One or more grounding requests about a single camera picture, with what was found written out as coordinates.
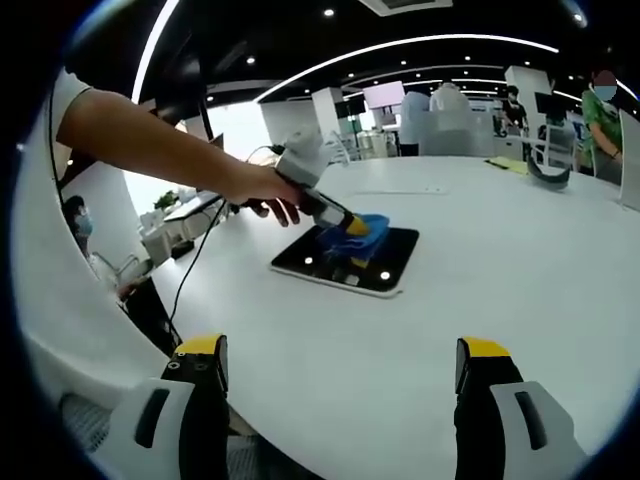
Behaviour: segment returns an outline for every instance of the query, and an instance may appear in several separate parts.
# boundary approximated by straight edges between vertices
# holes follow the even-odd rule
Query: hand
[[[289,225],[287,214],[293,224],[300,223],[300,216],[295,207],[299,202],[299,193],[273,168],[238,162],[234,165],[231,178],[230,192],[226,195],[231,203],[241,205],[249,199],[264,200],[269,208],[263,204],[258,205],[257,202],[251,206],[260,217],[268,216],[271,209],[283,227]]]
[[[119,287],[116,291],[118,298],[124,302],[129,296],[133,294],[133,292],[136,291],[136,289],[140,285],[142,285],[146,281],[147,281],[147,277],[139,277],[127,283],[126,285]]]

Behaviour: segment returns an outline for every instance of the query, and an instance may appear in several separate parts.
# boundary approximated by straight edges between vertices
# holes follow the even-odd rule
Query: ceiling
[[[165,1],[116,3],[110,18],[72,52],[68,68],[99,88],[131,96],[142,51]],[[373,84],[371,77],[380,75],[386,75],[380,81],[418,81],[463,78],[467,71],[470,78],[504,80],[508,66],[524,62],[547,71],[557,90],[579,97],[590,62],[604,57],[620,80],[640,90],[640,67],[633,61],[635,42],[629,41],[629,32],[636,28],[633,2],[454,0],[453,4],[380,17],[359,0],[271,0],[250,6],[238,0],[180,0],[154,50],[141,101],[162,100],[185,116],[195,115],[195,99],[205,96],[205,89],[225,90],[212,94],[211,106],[253,100],[268,87],[334,57],[394,40],[452,33],[515,37],[556,47],[560,53],[491,40],[411,43],[334,63],[264,101],[304,97],[306,90],[327,86],[351,84],[354,91]],[[328,8],[335,12],[332,17],[323,14]],[[586,18],[585,28],[573,19],[576,8]],[[249,56],[256,60],[252,65],[246,62]],[[195,59],[201,75],[194,77]],[[455,67],[424,70],[446,65]],[[501,88],[457,83],[474,90]],[[637,108],[625,93],[616,95],[616,101],[628,111]],[[567,102],[575,106],[574,101]]]

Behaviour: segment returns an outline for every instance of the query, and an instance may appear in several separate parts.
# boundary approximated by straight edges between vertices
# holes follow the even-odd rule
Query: table surface
[[[173,212],[171,212],[164,218],[164,221],[177,222],[180,220],[186,220],[190,216],[207,209],[209,206],[213,205],[221,198],[222,196],[217,193],[203,192],[200,195],[197,195],[195,198],[189,200],[184,205],[176,208]]]
[[[597,451],[640,370],[640,214],[616,187],[577,174],[550,192],[481,159],[418,157],[335,165],[319,188],[421,236],[404,291],[379,299],[267,268],[308,219],[242,212],[211,232],[176,326],[228,336],[229,401],[257,431],[326,479],[453,478],[470,335],[505,346]],[[168,309],[192,259],[153,274]]]

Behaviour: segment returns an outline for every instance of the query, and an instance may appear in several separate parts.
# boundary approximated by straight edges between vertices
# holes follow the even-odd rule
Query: computer screen
[[[539,113],[546,115],[553,121],[561,122],[567,118],[564,102],[553,95],[536,92],[536,106]]]
[[[336,113],[338,114],[338,118],[360,115],[364,112],[364,98],[362,96],[353,97],[345,100],[344,102],[336,103]]]
[[[402,82],[391,82],[362,90],[369,110],[374,108],[400,105],[404,98],[404,85]]]

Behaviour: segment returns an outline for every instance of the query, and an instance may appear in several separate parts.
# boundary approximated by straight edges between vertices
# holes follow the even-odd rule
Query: person in background
[[[408,91],[400,106],[400,155],[415,157],[419,154],[420,113],[429,111],[429,95]]]
[[[515,85],[507,87],[507,99],[502,102],[503,120],[505,130],[507,127],[516,127],[518,130],[528,132],[529,122],[527,121],[527,111],[518,102],[520,91]]]
[[[622,127],[618,109],[601,99],[594,90],[594,82],[599,76],[615,77],[609,71],[594,68],[589,87],[582,93],[582,115],[587,126],[587,138],[583,144],[585,173],[594,173],[612,183],[620,184],[622,177]]]
[[[435,111],[460,111],[471,110],[469,99],[460,89],[449,81],[444,81],[440,87],[433,92],[429,109]]]
[[[89,214],[89,209],[84,203],[84,199],[79,195],[70,197],[62,205],[62,213],[73,234],[73,238],[76,240],[82,255],[87,260],[95,276],[98,277],[100,283],[108,291],[118,297],[120,302],[124,302],[140,283],[134,280],[126,285],[120,285],[115,273],[110,271],[93,253],[89,252],[89,237],[93,233],[93,220]]]

